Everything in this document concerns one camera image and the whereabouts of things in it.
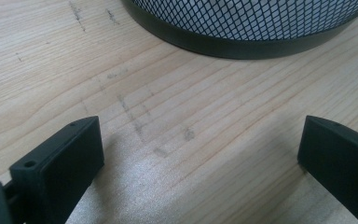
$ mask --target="screw hole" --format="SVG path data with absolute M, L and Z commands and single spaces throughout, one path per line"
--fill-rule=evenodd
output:
M 24 166 L 27 168 L 33 167 L 36 165 L 36 161 L 27 161 L 26 163 L 24 163 Z

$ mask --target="black mesh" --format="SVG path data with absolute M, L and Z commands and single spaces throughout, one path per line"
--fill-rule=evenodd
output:
M 133 0 L 179 28 L 234 40 L 279 40 L 335 28 L 358 0 Z

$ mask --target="mesh wastebasket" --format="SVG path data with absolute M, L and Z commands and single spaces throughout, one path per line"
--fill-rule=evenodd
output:
M 122 0 L 152 34 L 184 49 L 264 59 L 321 45 L 358 17 L 358 0 Z

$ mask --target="pencil mark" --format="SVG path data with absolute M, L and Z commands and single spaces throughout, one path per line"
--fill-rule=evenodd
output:
M 22 60 L 22 58 L 19 56 L 19 53 L 16 53 L 16 55 L 17 55 L 17 58 L 19 59 L 19 61 L 22 63 L 23 60 Z
M 116 72 L 116 73 L 112 73 L 112 74 L 109 74 L 107 75 L 107 78 L 115 78 L 115 77 L 119 77 L 119 76 L 122 76 L 126 73 L 129 72 L 129 69 L 128 68 L 124 68 L 124 69 L 121 69 L 120 71 Z
M 139 137 L 142 138 L 142 128 L 144 127 L 144 125 L 138 120 L 136 119 L 135 116 L 133 116 L 133 114 L 130 112 L 130 108 L 127 106 L 126 102 L 124 101 L 124 97 L 122 95 L 119 95 L 118 100 L 121 103 L 121 107 L 123 107 L 124 111 L 126 112 L 128 118 L 130 119 L 135 131 L 138 133 Z
M 146 115 L 151 117 L 152 115 L 150 114 L 150 111 L 147 109 L 147 107 L 144 104 L 142 104 L 142 107 L 144 108 L 144 111 L 146 112 Z
M 159 156 L 159 157 L 162 157 L 162 158 L 167 158 L 168 157 L 168 153 L 164 150 L 162 150 L 161 148 L 159 147 L 156 147 L 153 152 Z
M 75 19 L 79 23 L 79 25 L 82 28 L 83 32 L 86 33 L 86 27 L 80 21 L 81 17 L 80 17 L 79 13 L 81 12 L 81 8 L 76 7 L 71 1 L 69 1 L 69 6 L 71 7 L 72 12 L 75 15 Z
M 97 81 L 98 81 L 98 84 L 100 86 L 100 90 L 106 94 L 106 91 L 105 91 L 105 87 L 103 86 L 103 83 L 101 82 L 101 79 L 99 77 L 96 77 L 97 78 Z
M 149 91 L 151 96 L 154 96 L 155 93 L 152 92 L 152 90 L 150 89 L 149 85 L 146 84 L 147 90 Z
M 115 15 L 109 9 L 106 9 L 106 13 L 109 15 L 109 20 L 111 20 L 114 25 L 120 25 L 120 22 L 116 20 Z
M 89 112 L 89 110 L 87 109 L 87 106 L 86 106 L 86 104 L 84 103 L 84 100 L 81 100 L 81 104 L 83 105 L 83 108 L 84 108 L 84 110 L 86 111 L 86 114 L 89 115 L 90 112 Z
M 191 130 L 190 128 L 185 129 L 185 140 L 187 142 L 193 140 L 195 137 L 196 135 L 194 134 L 193 130 Z

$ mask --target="wooden table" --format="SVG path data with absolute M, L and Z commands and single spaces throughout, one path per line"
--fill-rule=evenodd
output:
M 105 166 L 68 223 L 356 223 L 298 166 L 306 115 L 358 132 L 358 20 L 304 53 L 179 49 L 118 0 L 0 1 L 0 180 L 100 117 Z

